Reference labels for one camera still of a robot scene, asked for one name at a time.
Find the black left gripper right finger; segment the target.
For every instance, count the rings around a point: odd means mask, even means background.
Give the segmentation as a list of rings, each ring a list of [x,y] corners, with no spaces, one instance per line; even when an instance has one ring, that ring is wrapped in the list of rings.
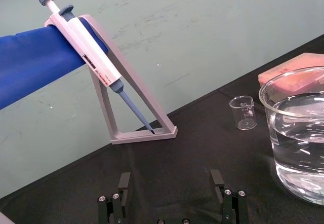
[[[234,191],[217,169],[210,170],[210,187],[219,208],[221,223],[250,223],[246,191]]]

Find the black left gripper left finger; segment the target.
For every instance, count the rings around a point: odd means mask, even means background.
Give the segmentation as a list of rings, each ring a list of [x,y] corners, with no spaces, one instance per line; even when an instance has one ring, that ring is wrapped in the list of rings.
[[[110,196],[97,199],[98,223],[128,223],[127,207],[129,204],[131,173],[121,174],[117,191]]]

